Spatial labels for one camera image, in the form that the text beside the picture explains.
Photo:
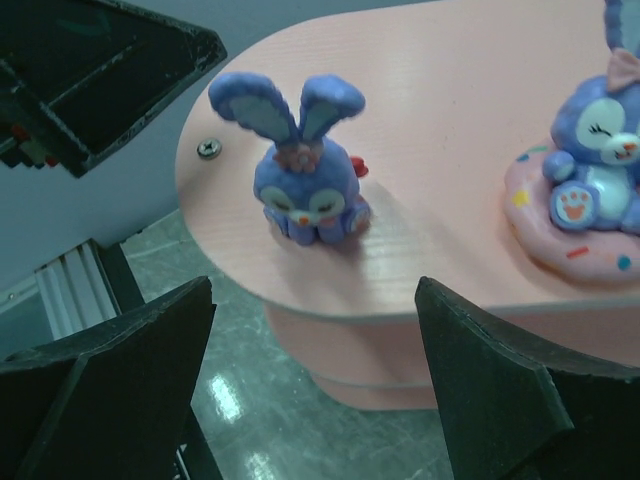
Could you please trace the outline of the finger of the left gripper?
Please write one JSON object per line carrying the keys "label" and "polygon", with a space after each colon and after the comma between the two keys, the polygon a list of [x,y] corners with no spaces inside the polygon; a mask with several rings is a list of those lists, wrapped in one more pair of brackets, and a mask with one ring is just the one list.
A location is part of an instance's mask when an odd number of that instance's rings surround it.
{"label": "finger of the left gripper", "polygon": [[1,161],[80,178],[226,57],[215,31],[124,1],[4,1]]}

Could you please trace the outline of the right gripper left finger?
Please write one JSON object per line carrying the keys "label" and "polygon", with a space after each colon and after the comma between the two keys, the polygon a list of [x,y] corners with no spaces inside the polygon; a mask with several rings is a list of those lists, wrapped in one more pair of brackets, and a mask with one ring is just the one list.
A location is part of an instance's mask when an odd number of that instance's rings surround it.
{"label": "right gripper left finger", "polygon": [[2,478],[171,478],[214,312],[198,277],[2,361]]}

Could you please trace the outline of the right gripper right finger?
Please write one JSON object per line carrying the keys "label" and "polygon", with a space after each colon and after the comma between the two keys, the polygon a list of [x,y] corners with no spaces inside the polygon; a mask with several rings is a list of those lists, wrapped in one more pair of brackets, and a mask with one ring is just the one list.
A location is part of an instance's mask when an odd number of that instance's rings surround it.
{"label": "right gripper right finger", "polygon": [[414,301],[457,479],[635,479],[639,371],[560,346],[422,277]]}

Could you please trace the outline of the small purple bunny toy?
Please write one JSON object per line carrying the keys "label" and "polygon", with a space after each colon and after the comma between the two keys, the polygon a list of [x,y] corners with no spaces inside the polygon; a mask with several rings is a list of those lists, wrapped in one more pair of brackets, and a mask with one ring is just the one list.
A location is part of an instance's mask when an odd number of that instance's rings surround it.
{"label": "small purple bunny toy", "polygon": [[210,84],[208,98],[222,119],[272,141],[255,168],[253,194],[283,236],[301,246],[337,244],[368,226],[360,180],[369,169],[328,136],[364,110],[357,87],[333,74],[311,76],[294,115],[267,76],[231,72]]}

